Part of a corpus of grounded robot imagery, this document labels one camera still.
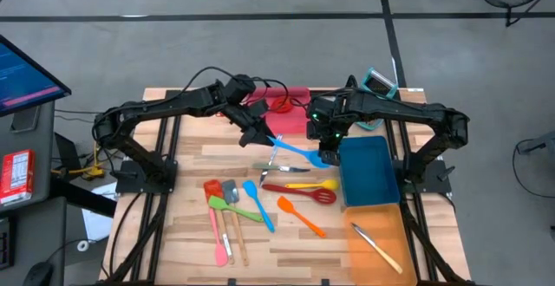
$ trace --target monitor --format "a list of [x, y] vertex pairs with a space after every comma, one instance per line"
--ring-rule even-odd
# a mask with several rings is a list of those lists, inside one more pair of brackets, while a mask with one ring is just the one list
[[0, 36], [0, 117], [70, 95], [51, 73]]

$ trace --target wooden tabletop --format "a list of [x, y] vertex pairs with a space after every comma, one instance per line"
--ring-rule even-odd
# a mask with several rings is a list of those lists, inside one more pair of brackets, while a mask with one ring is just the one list
[[[166, 88], [147, 88], [144, 100], [162, 99]], [[422, 89], [401, 89], [404, 101], [424, 102]], [[146, 149], [153, 150], [159, 129], [159, 120], [143, 122], [136, 127], [134, 138]], [[172, 119], [168, 121], [164, 151], [168, 150]], [[418, 150], [432, 136], [432, 130], [423, 125], [407, 124], [410, 145]], [[395, 139], [398, 153], [402, 146], [398, 127], [395, 125]], [[337, 191], [337, 201], [333, 205], [317, 205], [312, 199], [300, 196], [288, 197], [305, 217], [312, 220], [327, 233], [321, 239], [302, 224], [296, 217], [287, 214], [276, 205], [280, 193], [259, 190], [264, 208], [269, 213], [276, 232], [270, 233], [264, 224], [239, 218], [246, 243], [250, 265], [243, 266], [230, 213], [224, 213], [227, 232], [231, 238], [235, 264], [217, 267], [214, 261], [215, 241], [212, 234], [208, 206], [203, 183], [210, 179], [235, 179], [240, 201], [237, 207], [247, 211], [258, 211], [257, 206], [243, 190], [241, 184], [252, 179], [258, 184], [260, 170], [251, 169], [254, 162], [267, 161], [271, 147], [238, 145], [238, 127], [230, 125], [225, 117], [193, 118], [183, 116], [180, 125], [176, 159], [179, 161], [179, 177], [175, 191], [169, 197], [164, 235], [160, 247], [160, 260], [156, 284], [225, 284], [228, 278], [237, 278], [239, 284], [319, 284], [329, 278], [332, 285], [352, 284], [349, 276], [349, 253], [343, 232], [343, 195]], [[368, 136], [369, 133], [353, 126], [349, 136]], [[381, 127], [372, 135], [386, 136]], [[307, 140], [302, 135], [285, 135], [284, 141], [304, 149], [316, 149], [317, 141]], [[310, 167], [309, 163], [295, 153], [280, 149], [275, 163]], [[308, 173], [286, 173], [270, 171], [266, 182], [284, 185], [286, 183], [315, 183], [324, 179], [339, 179], [336, 167], [326, 170], [312, 170]], [[117, 205], [114, 226], [104, 257], [109, 263], [110, 247], [115, 227], [129, 205], [133, 194], [123, 195]], [[459, 228], [453, 208], [442, 197], [423, 194], [424, 210], [428, 221], [431, 240], [454, 271], [463, 278], [470, 278]], [[137, 239], [144, 195], [137, 200], [129, 212], [114, 254], [117, 267], [133, 247]], [[150, 243], [143, 257], [140, 276], [147, 275], [150, 257]], [[428, 276], [424, 256], [419, 244], [417, 254], [423, 279]]]

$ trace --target blue plastic bin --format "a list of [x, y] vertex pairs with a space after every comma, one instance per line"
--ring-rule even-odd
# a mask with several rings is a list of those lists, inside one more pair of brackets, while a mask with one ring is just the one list
[[339, 146], [341, 185], [347, 206], [399, 203], [399, 189], [382, 136], [345, 138]]

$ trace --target light blue spatula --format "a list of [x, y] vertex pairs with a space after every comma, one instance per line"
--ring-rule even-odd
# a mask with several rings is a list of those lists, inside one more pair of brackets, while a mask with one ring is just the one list
[[287, 144], [287, 143], [285, 143], [281, 140], [276, 140], [272, 137], [268, 137], [268, 138], [270, 138], [270, 140], [274, 143], [274, 146], [278, 146], [278, 147], [284, 148], [286, 150], [290, 150], [292, 152], [303, 155], [316, 168], [324, 169], [324, 168], [330, 167], [330, 165], [324, 164], [322, 162], [322, 159], [320, 158], [320, 156], [318, 156], [318, 151], [304, 151], [304, 150], [296, 148], [294, 146], [290, 146], [289, 144]]
[[272, 233], [275, 232], [276, 230], [274, 229], [274, 224], [271, 223], [270, 217], [268, 217], [268, 214], [266, 214], [264, 207], [262, 206], [262, 204], [260, 204], [260, 201], [258, 200], [257, 187], [254, 185], [254, 182], [252, 182], [252, 180], [247, 180], [243, 182], [243, 188], [245, 189], [246, 194], [254, 199], [255, 203], [257, 203], [260, 214], [262, 214], [262, 218], [264, 219], [264, 222], [266, 222], [266, 226], [268, 226], [268, 230], [270, 230], [270, 232]]

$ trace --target gray floor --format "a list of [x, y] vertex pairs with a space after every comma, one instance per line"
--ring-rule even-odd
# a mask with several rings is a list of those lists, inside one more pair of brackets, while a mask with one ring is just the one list
[[[389, 0], [394, 13], [496, 12], [482, 0]], [[536, 11], [555, 11], [545, 0]], [[3, 0], [0, 16], [86, 16], [257, 12], [379, 12], [380, 0]], [[554, 129], [555, 19], [395, 20], [409, 87], [471, 118], [470, 143], [445, 159], [474, 281], [547, 285], [555, 279], [553, 199], [536, 198], [514, 177], [514, 144]], [[393, 77], [382, 20], [0, 23], [0, 33], [34, 57], [74, 94], [59, 108], [105, 110], [137, 100], [149, 86], [184, 86], [207, 65], [289, 85], [340, 86], [374, 66]], [[199, 86], [219, 78], [206, 75]], [[56, 131], [92, 147], [90, 125], [56, 120]], [[545, 151], [517, 159], [535, 192], [555, 194]], [[82, 235], [79, 211], [69, 211]], [[97, 277], [104, 245], [69, 251], [66, 284]]]

